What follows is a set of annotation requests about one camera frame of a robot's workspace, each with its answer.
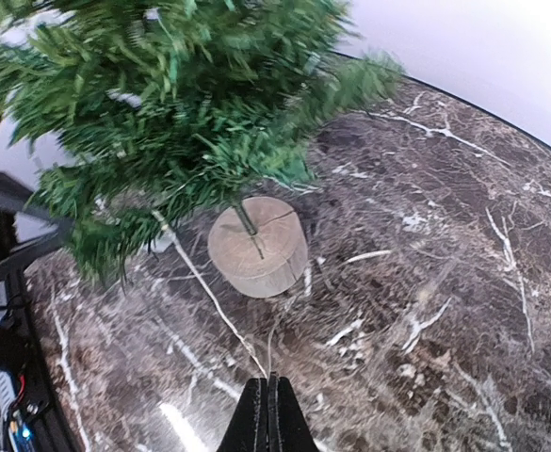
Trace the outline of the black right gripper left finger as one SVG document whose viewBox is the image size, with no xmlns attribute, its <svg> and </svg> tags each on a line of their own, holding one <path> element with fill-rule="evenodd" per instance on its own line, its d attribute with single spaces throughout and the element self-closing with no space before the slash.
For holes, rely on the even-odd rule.
<svg viewBox="0 0 551 452">
<path fill-rule="evenodd" d="M 217 451 L 266 452 L 267 443 L 267 380 L 249 379 Z"/>
</svg>

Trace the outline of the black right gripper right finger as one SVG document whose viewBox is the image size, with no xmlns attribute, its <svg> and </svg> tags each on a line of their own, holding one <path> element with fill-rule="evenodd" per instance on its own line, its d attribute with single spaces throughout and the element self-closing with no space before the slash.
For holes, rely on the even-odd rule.
<svg viewBox="0 0 551 452">
<path fill-rule="evenodd" d="M 290 380 L 276 373 L 267 384 L 267 445 L 270 452 L 317 452 Z"/>
</svg>

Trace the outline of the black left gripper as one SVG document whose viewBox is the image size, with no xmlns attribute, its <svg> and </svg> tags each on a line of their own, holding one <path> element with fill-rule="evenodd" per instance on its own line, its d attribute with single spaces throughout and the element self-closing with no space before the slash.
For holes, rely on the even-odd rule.
<svg viewBox="0 0 551 452">
<path fill-rule="evenodd" d="M 71 218 L 22 212 L 24 204 L 25 187 L 0 171 L 0 278 L 63 248 L 73 232 Z"/>
</svg>

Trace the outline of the small green christmas tree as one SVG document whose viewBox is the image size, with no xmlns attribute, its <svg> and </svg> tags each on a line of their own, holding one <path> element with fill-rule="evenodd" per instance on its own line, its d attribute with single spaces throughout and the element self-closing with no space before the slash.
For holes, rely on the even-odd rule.
<svg viewBox="0 0 551 452">
<path fill-rule="evenodd" d="M 52 135 L 70 157 L 22 208 L 57 230 L 12 260 L 66 248 L 91 278 L 123 277 L 220 206 L 221 275 L 253 298 L 285 292 L 308 264 L 300 218 L 249 189 L 306 185 L 312 135 L 393 95 L 388 55 L 338 59 L 351 36 L 345 1 L 0 1 L 0 116 L 13 142 Z"/>
</svg>

